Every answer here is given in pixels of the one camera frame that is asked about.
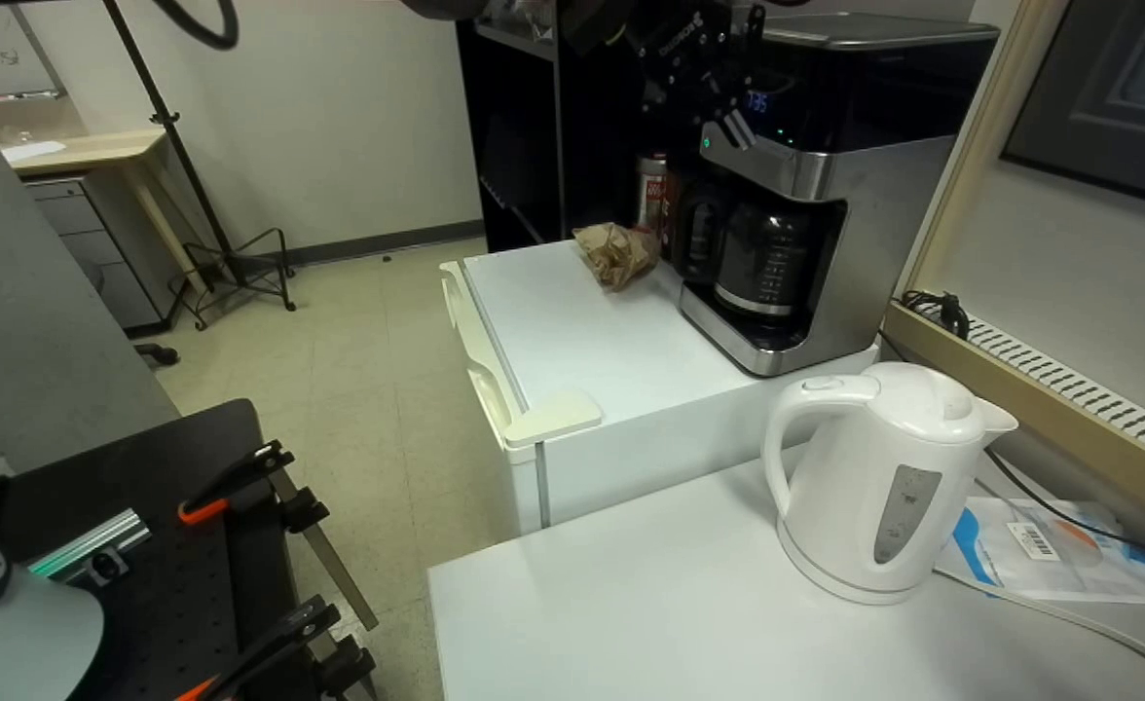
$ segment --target kettle lid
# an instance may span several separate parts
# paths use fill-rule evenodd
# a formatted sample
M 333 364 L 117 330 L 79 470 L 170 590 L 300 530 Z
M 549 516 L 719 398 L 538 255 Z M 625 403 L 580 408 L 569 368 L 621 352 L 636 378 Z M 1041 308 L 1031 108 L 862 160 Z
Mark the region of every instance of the kettle lid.
M 979 417 L 973 393 L 940 370 L 882 364 L 865 373 L 882 381 L 875 412 L 902 426 L 963 426 Z

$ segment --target brown paper bag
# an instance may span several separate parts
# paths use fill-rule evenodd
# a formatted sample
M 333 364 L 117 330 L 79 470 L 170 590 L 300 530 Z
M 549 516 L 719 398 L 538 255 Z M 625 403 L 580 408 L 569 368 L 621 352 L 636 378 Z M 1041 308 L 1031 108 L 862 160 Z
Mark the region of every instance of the brown paper bag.
M 575 230 L 574 238 L 604 287 L 626 287 L 658 264 L 658 238 L 644 230 L 601 224 Z

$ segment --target fridge door handle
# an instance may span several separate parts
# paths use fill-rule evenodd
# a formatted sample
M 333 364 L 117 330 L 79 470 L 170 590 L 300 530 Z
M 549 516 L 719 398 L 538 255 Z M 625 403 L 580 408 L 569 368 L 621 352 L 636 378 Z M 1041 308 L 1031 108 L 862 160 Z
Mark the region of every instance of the fridge door handle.
M 469 296 L 469 285 L 457 263 L 442 264 L 442 285 L 443 285 L 449 319 L 469 356 L 469 381 L 504 450 L 538 446 L 538 441 L 604 421 L 604 408 L 587 398 L 555 398 L 532 408 L 523 408 L 523 403 L 512 393 L 507 370 L 495 356 L 483 315 L 475 311 Z

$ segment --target electric kettle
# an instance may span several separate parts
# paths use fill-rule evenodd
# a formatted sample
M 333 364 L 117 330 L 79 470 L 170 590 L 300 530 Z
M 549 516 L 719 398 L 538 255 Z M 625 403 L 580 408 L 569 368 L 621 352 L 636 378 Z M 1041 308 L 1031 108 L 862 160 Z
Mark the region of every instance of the electric kettle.
M 814 438 L 788 468 L 782 441 Z M 947 373 L 882 364 L 774 398 L 764 476 L 788 556 L 827 594 L 901 603 L 947 551 L 982 450 L 1015 421 Z

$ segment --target white table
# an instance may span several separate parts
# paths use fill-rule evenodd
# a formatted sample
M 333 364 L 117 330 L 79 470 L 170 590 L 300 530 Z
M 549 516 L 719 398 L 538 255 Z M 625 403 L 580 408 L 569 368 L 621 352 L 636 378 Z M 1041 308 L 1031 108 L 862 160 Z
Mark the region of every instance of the white table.
M 1145 698 L 1105 640 L 931 582 L 802 582 L 756 464 L 429 573 L 449 701 Z M 1145 640 L 1145 608 L 1075 608 Z
M 127 128 L 127 133 L 91 133 L 69 142 L 35 142 L 35 146 L 9 146 L 0 147 L 4 160 L 18 180 L 43 176 L 82 176 L 99 169 L 117 169 L 127 187 L 138 191 L 140 212 L 147 213 L 152 230 L 161 233 L 164 251 L 174 259 L 185 281 L 207 296 L 211 285 L 188 259 L 174 224 L 169 217 L 169 191 L 147 169 L 147 156 L 164 146 L 164 128 Z

